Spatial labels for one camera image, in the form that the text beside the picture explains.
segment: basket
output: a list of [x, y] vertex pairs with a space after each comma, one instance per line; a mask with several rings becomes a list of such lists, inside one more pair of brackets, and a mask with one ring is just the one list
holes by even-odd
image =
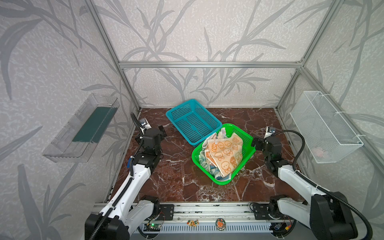
[[236, 176], [236, 174], [240, 171], [240, 169], [242, 167], [244, 167], [244, 165], [248, 162], [248, 160], [256, 152], [255, 147], [251, 147], [251, 143], [253, 140], [253, 137], [251, 137], [251, 135], [249, 135], [248, 133], [244, 132], [239, 127], [237, 127], [231, 123], [225, 123], [225, 124], [223, 124], [223, 127], [225, 127], [227, 137], [232, 136], [232, 133], [235, 132], [241, 139], [243, 139], [243, 149], [242, 149], [243, 160], [240, 162], [240, 164], [237, 166], [237, 168], [232, 172], [231, 179], [229, 179], [227, 181], [223, 181], [223, 182], [216, 180], [209, 172], [207, 172], [207, 170], [205, 170], [200, 165], [199, 154], [202, 150], [202, 147], [201, 147], [202, 143], [197, 148], [195, 148], [195, 150], [193, 150], [193, 152], [192, 152], [192, 161], [194, 162], [194, 164], [196, 164], [196, 166], [198, 166], [201, 169], [201, 171], [203, 171], [217, 185], [226, 185], [226, 184], [230, 183], [232, 181], [232, 179]]
[[223, 124], [195, 99], [186, 101], [166, 113], [189, 144], [196, 147], [218, 131]]
[[304, 91], [291, 112], [317, 163], [338, 162], [362, 140], [320, 91]]

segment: blue basket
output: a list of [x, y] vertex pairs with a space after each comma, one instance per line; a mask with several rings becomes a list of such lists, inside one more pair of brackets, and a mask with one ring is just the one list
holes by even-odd
[[195, 99], [186, 101], [166, 113], [189, 144], [196, 147], [217, 132], [223, 124]]

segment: red marble surface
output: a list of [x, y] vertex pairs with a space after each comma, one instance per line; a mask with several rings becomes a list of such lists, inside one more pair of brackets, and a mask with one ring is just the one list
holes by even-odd
[[[264, 165], [264, 157], [257, 151], [245, 168], [227, 185], [213, 183], [192, 161], [192, 147], [170, 123], [165, 113], [169, 109], [143, 109], [140, 118], [147, 118], [152, 127], [163, 125], [167, 137], [161, 146], [164, 158], [159, 162], [150, 179], [144, 184], [137, 199], [144, 195], [160, 198], [162, 202], [193, 201], [269, 201], [269, 197], [286, 194], [295, 200], [301, 196], [288, 184], [273, 176]], [[232, 123], [251, 136], [263, 137], [266, 126], [281, 130], [272, 108], [208, 108], [223, 124]], [[283, 144], [282, 156], [292, 161], [294, 155], [284, 134], [279, 134]], [[122, 164], [113, 195], [129, 174], [128, 158], [137, 149], [134, 139], [130, 143]]]

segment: gray surface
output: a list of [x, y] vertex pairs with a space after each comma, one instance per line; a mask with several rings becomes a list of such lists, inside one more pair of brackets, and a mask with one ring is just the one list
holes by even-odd
[[[303, 225], [297, 223], [292, 232], [284, 237], [285, 240], [316, 240], [316, 237], [313, 235], [312, 231]], [[131, 240], [143, 240], [145, 239], [140, 234], [133, 234], [130, 238]], [[195, 234], [161, 234], [155, 238], [156, 240], [165, 240], [165, 239], [180, 239], [180, 240], [248, 240], [248, 239], [257, 239], [257, 240], [273, 240], [276, 237], [272, 236], [269, 233], [195, 233]]]

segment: round badge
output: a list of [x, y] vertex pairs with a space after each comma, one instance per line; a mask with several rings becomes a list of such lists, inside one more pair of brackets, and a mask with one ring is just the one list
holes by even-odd
[[216, 220], [216, 228], [220, 231], [224, 230], [226, 226], [224, 219], [219, 218]]

